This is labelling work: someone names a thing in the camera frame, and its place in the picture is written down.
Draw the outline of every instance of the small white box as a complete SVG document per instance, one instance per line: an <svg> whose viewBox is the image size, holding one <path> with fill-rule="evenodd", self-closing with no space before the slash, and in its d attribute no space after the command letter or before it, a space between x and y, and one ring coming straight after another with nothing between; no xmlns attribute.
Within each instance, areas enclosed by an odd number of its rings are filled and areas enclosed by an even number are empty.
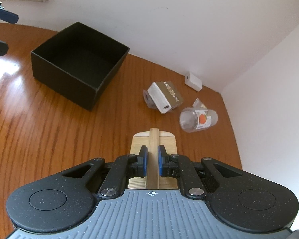
<svg viewBox="0 0 299 239"><path fill-rule="evenodd" d="M198 92L203 89L202 81L190 72L185 75L185 84Z"/></svg>

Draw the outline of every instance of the plastic bottle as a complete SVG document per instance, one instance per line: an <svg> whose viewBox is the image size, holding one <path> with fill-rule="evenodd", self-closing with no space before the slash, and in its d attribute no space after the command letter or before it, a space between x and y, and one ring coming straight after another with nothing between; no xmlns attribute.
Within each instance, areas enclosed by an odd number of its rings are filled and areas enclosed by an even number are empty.
<svg viewBox="0 0 299 239"><path fill-rule="evenodd" d="M187 133L205 130L217 123L216 111L205 107L185 108L179 116L179 124Z"/></svg>

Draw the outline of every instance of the silver screw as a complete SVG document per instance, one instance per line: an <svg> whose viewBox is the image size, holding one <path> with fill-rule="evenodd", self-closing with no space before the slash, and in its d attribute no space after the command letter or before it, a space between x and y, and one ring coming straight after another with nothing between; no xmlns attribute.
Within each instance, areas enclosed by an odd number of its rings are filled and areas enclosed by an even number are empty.
<svg viewBox="0 0 299 239"><path fill-rule="evenodd" d="M115 193L116 193L116 189L113 188L107 188L101 191L101 194L106 197L114 196Z"/></svg>
<svg viewBox="0 0 299 239"><path fill-rule="evenodd" d="M191 188L191 189L189 189L188 193L193 196L199 196L199 195L204 194L204 191L200 188Z"/></svg>

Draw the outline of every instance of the wooden table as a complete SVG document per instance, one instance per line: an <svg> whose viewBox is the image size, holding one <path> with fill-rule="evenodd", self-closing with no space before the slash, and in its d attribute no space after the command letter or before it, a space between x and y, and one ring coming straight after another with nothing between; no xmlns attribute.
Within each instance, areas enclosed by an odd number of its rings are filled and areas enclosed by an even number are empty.
<svg viewBox="0 0 299 239"><path fill-rule="evenodd" d="M10 50L0 57L0 238L12 230L5 211L9 194L25 183L94 157L113 161L130 151L134 134L159 128L176 136L179 154L193 161L210 156L241 168L230 120L219 93L196 92L184 77L128 55L92 112L65 99L32 76L30 51L56 32L0 23L0 40ZM185 102L174 112L148 109L142 91L153 81L171 80ZM181 130L179 113L196 98L218 113L216 126Z"/></svg>

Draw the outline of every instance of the black box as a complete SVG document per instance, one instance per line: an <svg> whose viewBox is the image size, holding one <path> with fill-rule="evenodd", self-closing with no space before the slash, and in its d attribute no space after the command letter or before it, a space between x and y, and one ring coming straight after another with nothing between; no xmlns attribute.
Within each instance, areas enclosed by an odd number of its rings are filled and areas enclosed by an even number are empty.
<svg viewBox="0 0 299 239"><path fill-rule="evenodd" d="M31 52L33 76L92 110L128 51L127 46L77 22Z"/></svg>

